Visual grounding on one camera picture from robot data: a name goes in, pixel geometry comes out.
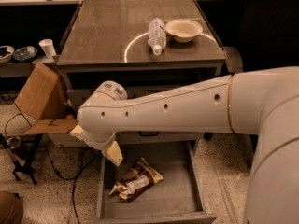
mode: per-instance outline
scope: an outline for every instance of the snack bag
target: snack bag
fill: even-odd
[[[117,191],[122,201],[130,202],[162,179],[163,177],[141,157],[130,171],[115,183],[110,195]]]

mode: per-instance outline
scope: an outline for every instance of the brown cardboard flap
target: brown cardboard flap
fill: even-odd
[[[15,104],[35,119],[64,119],[66,92],[57,73],[37,63],[21,89]]]
[[[78,125],[76,119],[42,119],[25,132],[25,134],[69,133]]]

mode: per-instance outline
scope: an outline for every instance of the white cup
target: white cup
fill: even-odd
[[[56,55],[56,51],[53,46],[53,41],[51,39],[41,40],[38,44],[44,50],[48,58],[53,58],[53,56]]]

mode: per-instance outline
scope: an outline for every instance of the clear water bottle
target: clear water bottle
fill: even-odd
[[[161,19],[155,18],[150,22],[148,43],[156,56],[159,56],[166,47],[165,24]]]

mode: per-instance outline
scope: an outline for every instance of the black tripod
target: black tripod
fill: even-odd
[[[29,175],[33,181],[34,184],[36,184],[36,180],[32,174],[32,167],[31,167],[31,163],[34,160],[39,142],[41,140],[42,134],[38,134],[35,137],[35,140],[33,141],[33,144],[30,148],[28,157],[25,161],[24,165],[20,165],[19,161],[16,159],[15,155],[13,154],[13,152],[10,150],[7,141],[5,140],[4,136],[0,133],[0,143],[3,145],[3,147],[6,149],[8,155],[10,156],[10,158],[12,159],[13,164],[15,165],[15,169],[12,171],[12,174],[15,175],[16,180],[19,181],[19,177],[17,175],[17,172],[22,172],[26,175]]]

